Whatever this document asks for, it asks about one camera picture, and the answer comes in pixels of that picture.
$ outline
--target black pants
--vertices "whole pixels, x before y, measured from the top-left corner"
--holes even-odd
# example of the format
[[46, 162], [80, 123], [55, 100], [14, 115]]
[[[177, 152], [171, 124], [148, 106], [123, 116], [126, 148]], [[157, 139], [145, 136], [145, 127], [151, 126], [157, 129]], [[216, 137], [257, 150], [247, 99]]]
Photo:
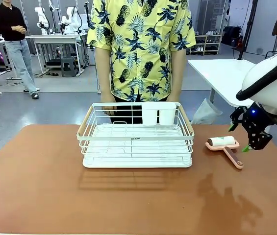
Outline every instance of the black pants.
[[[130, 101], [126, 101], [123, 99], [120, 99], [118, 97], [114, 97], [115, 101], [117, 103], [130, 103]], [[132, 106], [117, 106], [118, 110], [128, 110], [128, 111], [116, 111], [114, 112], [114, 117], [111, 117], [111, 123], [119, 123], [124, 124], [125, 122], [127, 124], [142, 124], [143, 118], [142, 118], [142, 106], [133, 106], [133, 110], [140, 110], [140, 111], [133, 111], [133, 123], [132, 123]]]

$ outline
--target white wire dish rack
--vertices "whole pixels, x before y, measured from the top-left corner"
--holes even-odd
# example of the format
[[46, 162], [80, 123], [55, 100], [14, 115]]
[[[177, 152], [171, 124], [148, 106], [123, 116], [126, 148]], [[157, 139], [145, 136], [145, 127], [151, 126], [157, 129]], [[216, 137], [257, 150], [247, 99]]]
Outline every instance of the white wire dish rack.
[[130, 106], [130, 110], [120, 110], [119, 107], [118, 111], [131, 111], [132, 120], [133, 111], [141, 111], [141, 103], [93, 104], [77, 133], [85, 167], [159, 168], [192, 165], [195, 133], [181, 104], [176, 103], [172, 126], [111, 124], [110, 116], [104, 114], [104, 106]]

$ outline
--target man in black shirt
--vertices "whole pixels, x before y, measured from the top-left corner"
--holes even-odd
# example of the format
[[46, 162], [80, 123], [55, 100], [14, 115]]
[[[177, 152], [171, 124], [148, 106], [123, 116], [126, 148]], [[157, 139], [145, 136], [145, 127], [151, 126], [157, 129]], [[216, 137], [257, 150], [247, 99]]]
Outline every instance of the man in black shirt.
[[11, 0], [2, 0], [0, 5], [0, 34], [5, 40], [10, 59], [12, 59], [16, 71], [25, 85], [24, 92], [29, 92], [33, 99], [38, 99], [39, 95], [31, 68], [31, 56], [25, 39], [26, 31], [27, 26], [21, 11], [11, 4]]

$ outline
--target yellow pineapple shirt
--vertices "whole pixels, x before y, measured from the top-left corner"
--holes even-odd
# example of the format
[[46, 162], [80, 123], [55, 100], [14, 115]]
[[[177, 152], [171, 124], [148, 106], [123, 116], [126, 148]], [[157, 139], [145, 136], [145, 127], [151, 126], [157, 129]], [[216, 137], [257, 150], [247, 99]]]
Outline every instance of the yellow pineapple shirt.
[[127, 101], [167, 97], [171, 51], [196, 44], [188, 0], [94, 0], [90, 21], [87, 42], [112, 51], [111, 92]]

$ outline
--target gray floor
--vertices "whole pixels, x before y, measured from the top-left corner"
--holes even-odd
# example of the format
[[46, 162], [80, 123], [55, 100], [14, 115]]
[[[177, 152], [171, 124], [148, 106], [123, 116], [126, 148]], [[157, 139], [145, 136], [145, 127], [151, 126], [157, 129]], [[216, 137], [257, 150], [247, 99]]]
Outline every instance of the gray floor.
[[[232, 59], [233, 51], [223, 45], [219, 55], [191, 56], [190, 58]], [[235, 58], [238, 58], [238, 52], [235, 52]], [[258, 63], [264, 57], [245, 54], [244, 59]], [[39, 70], [37, 65], [34, 66], [34, 70]], [[184, 91], [181, 95], [181, 103], [191, 119], [202, 101], [209, 97], [209, 91], [205, 90], [210, 89], [210, 87], [190, 66], [187, 66], [184, 75]], [[55, 82], [54, 78], [51, 78], [51, 82], [44, 80], [45, 85], [50, 87], [52, 82]], [[32, 100], [29, 95], [23, 93], [3, 93], [0, 99], [0, 149], [23, 127], [30, 124], [80, 124], [89, 106], [100, 101], [100, 96], [96, 92], [72, 92], [71, 90], [65, 92], [64, 87], [62, 85], [60, 88], [62, 93], [41, 93], [39, 100]], [[233, 108], [218, 95], [215, 98], [215, 105], [224, 112], [216, 120], [216, 124], [229, 125], [229, 115]], [[271, 133], [277, 144], [277, 127], [273, 127]]]
[[[235, 58], [238, 58], [239, 52], [235, 51]], [[188, 55], [187, 60], [202, 60], [202, 59], [233, 59], [233, 50], [231, 47], [221, 45], [219, 55]], [[263, 56], [252, 54], [245, 54], [244, 59], [253, 63], [259, 63], [264, 59]], [[33, 71], [34, 73], [41, 73], [38, 57], [33, 56]], [[186, 68], [184, 71], [184, 80], [182, 89], [184, 91], [204, 91], [209, 90], [209, 85], [202, 79], [202, 77], [185, 61]], [[97, 79], [95, 66], [88, 66], [85, 72], [79, 77], [61, 77], [61, 71], [53, 71], [60, 74], [59, 77], [43, 76], [36, 78], [37, 87], [41, 88], [41, 92], [96, 92]], [[0, 92], [21, 92], [23, 85], [7, 86], [6, 77], [11, 77], [12, 72], [0, 76]]]

